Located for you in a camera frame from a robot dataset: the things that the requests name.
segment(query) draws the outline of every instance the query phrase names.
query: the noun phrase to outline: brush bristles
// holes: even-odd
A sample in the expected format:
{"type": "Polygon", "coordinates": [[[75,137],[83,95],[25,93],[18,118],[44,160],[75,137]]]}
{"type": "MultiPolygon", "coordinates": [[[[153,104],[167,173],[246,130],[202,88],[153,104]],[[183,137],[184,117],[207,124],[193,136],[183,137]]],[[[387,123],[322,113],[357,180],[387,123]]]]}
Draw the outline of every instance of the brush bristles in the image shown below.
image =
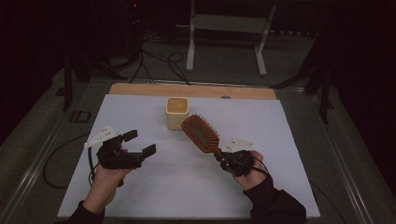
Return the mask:
{"type": "Polygon", "coordinates": [[[182,122],[181,129],[204,153],[219,153],[219,135],[202,116],[188,117],[182,122]]]}

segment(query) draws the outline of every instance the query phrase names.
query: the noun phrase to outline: wooden container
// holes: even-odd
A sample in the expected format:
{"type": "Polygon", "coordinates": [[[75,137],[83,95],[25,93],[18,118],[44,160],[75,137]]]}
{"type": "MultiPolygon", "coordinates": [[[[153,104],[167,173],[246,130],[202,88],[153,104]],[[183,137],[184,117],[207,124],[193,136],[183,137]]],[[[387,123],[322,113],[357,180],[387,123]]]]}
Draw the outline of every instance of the wooden container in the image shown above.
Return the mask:
{"type": "Polygon", "coordinates": [[[189,100],[171,97],[166,102],[166,125],[169,130],[181,130],[181,123],[189,116],[189,100]]]}

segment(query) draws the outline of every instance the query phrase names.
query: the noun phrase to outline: wooden edge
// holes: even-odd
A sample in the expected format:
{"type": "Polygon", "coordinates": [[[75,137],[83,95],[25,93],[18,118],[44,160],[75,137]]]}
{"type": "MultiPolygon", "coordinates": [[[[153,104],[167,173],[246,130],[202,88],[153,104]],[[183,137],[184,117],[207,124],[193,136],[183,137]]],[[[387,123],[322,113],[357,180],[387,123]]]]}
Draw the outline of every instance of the wooden edge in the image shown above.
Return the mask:
{"type": "Polygon", "coordinates": [[[111,86],[109,94],[276,100],[276,95],[271,89],[225,86],[181,86],[172,84],[115,83],[111,86]]]}

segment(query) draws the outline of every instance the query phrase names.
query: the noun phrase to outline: dark background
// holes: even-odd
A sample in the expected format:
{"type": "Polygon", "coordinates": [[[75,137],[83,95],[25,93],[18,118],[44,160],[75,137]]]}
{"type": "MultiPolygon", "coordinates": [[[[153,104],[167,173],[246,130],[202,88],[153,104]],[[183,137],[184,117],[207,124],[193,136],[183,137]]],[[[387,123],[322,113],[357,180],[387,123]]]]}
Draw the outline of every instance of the dark background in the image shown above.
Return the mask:
{"type": "MultiPolygon", "coordinates": [[[[241,6],[241,1],[202,0],[196,10],[262,14],[241,6]]],[[[278,35],[319,34],[305,62],[331,62],[332,84],[396,194],[395,11],[390,0],[278,1],[271,29],[278,35]]],[[[117,43],[131,38],[135,43],[138,33],[125,28],[130,22],[141,20],[143,27],[135,28],[142,32],[150,29],[176,37],[176,24],[188,25],[189,13],[190,1],[184,0],[1,1],[0,144],[63,67],[68,38],[78,40],[75,49],[84,46],[96,60],[106,60],[107,55],[124,53],[124,45],[117,43]]]]}

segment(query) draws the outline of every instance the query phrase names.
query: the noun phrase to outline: floor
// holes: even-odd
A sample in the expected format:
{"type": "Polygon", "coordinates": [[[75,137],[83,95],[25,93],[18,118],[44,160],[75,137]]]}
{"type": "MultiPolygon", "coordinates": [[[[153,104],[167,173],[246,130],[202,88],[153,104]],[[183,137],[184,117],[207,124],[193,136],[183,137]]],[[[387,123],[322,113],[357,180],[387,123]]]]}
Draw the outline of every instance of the floor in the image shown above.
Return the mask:
{"type": "MultiPolygon", "coordinates": [[[[153,35],[143,49],[166,57],[179,53],[173,56],[181,59],[177,63],[179,74],[182,72],[192,85],[268,88],[296,75],[315,41],[307,36],[270,34],[263,52],[269,75],[260,77],[252,43],[219,45],[201,37],[197,41],[194,70],[188,73],[184,71],[188,45],[184,31],[180,33],[177,41],[153,35]]],[[[134,83],[148,83],[151,77],[157,84],[184,84],[168,63],[147,53],[144,55],[147,70],[141,69],[134,83]]],[[[130,81],[137,66],[135,63],[120,71],[129,78],[123,82],[130,81]]],[[[328,110],[329,124],[326,125],[318,115],[318,97],[303,92],[306,81],[276,90],[321,213],[321,217],[306,223],[395,223],[395,198],[338,98],[337,89],[331,88],[333,108],[328,110]]],[[[63,85],[63,70],[54,76],[53,86],[1,146],[1,223],[53,223],[57,220],[83,143],[103,97],[116,82],[120,81],[97,73],[92,73],[89,83],[79,83],[75,79],[73,104],[62,111],[64,98],[55,93],[63,85]],[[74,111],[90,112],[91,117],[88,122],[76,122],[71,120],[74,111]]],[[[106,219],[105,223],[246,221],[106,219]]]]}

